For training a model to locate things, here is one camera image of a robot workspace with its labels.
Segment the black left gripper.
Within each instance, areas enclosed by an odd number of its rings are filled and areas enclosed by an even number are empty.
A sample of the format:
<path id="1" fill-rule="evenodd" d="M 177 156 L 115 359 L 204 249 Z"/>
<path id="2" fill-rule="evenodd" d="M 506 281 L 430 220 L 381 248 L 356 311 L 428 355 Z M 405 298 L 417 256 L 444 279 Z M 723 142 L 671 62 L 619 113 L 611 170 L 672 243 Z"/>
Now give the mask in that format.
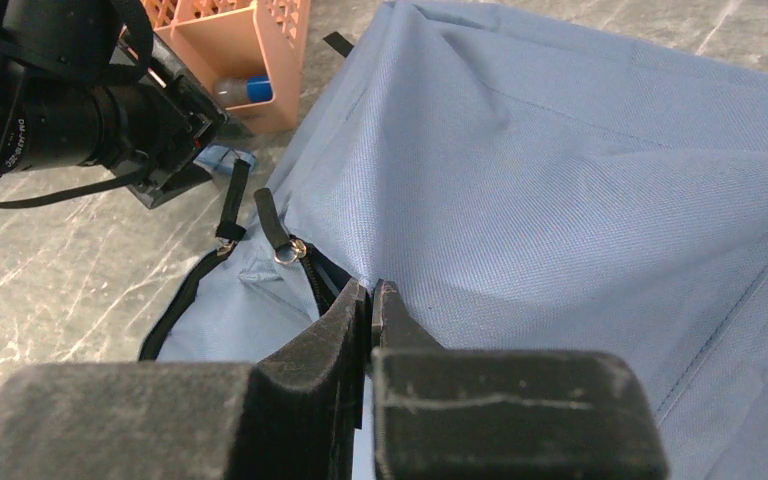
<path id="1" fill-rule="evenodd" d="M 0 179 L 69 167 L 111 175 L 16 208 L 117 188 L 156 208 L 208 180 L 196 157 L 228 121 L 141 3 L 0 1 Z"/>

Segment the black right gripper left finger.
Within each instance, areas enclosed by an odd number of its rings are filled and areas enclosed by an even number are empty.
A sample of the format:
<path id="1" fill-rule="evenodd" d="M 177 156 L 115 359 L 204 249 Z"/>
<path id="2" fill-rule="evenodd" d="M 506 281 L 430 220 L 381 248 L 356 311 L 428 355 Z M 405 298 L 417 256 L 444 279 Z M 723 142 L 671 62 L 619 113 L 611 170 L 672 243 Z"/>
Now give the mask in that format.
<path id="1" fill-rule="evenodd" d="M 368 295 L 254 363 L 33 365 L 0 388 L 0 479 L 348 479 Z"/>

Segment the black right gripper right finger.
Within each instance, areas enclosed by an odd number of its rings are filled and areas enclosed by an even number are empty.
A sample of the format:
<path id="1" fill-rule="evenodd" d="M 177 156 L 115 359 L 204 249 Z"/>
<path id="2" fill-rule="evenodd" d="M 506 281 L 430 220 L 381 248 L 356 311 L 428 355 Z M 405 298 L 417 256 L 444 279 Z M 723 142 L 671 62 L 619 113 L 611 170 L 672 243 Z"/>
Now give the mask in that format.
<path id="1" fill-rule="evenodd" d="M 665 479 L 626 362 L 599 351 L 441 346 L 389 281 L 372 296 L 380 479 Z"/>

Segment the blue grey student backpack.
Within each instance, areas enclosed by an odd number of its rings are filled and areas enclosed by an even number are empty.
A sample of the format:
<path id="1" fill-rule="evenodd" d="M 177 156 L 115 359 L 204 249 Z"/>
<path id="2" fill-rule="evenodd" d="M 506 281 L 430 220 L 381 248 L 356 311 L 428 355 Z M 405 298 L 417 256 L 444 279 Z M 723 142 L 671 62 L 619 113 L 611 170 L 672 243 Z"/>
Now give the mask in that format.
<path id="1" fill-rule="evenodd" d="M 768 479 L 768 75 L 489 4 L 384 4 L 144 360 L 257 363 L 394 283 L 446 349 L 599 351 L 668 479 Z"/>

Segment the peach plastic file organizer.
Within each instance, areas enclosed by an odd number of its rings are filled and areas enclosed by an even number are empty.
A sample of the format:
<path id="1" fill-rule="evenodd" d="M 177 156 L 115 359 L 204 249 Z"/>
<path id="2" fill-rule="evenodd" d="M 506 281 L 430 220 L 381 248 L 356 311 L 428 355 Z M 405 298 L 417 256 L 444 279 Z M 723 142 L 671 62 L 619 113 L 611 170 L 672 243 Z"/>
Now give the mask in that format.
<path id="1" fill-rule="evenodd" d="M 309 1 L 144 1 L 155 34 L 215 96 L 222 78 L 266 75 L 271 101 L 226 108 L 255 134 L 297 125 Z"/>

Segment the blue correction tape dispenser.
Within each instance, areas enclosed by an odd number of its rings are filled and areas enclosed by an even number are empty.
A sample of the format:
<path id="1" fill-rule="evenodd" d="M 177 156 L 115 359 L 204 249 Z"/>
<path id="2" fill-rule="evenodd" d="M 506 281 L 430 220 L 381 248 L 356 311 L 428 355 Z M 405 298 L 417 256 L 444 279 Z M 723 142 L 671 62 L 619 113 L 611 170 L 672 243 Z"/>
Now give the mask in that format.
<path id="1" fill-rule="evenodd" d="M 252 153 L 221 145 L 206 147 L 194 159 L 196 165 L 214 176 L 230 176 L 237 161 L 245 163 L 249 169 L 253 169 L 257 163 Z"/>

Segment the grey blue cylinder bottle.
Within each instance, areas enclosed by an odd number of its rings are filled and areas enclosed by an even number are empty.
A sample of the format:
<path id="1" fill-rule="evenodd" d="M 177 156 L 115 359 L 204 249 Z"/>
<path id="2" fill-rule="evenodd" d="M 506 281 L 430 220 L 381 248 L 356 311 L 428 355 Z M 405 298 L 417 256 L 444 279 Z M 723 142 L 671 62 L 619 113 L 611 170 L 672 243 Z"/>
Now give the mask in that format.
<path id="1" fill-rule="evenodd" d="M 273 90 L 266 75 L 248 78 L 227 77 L 214 86 L 217 102 L 225 108 L 271 101 Z"/>

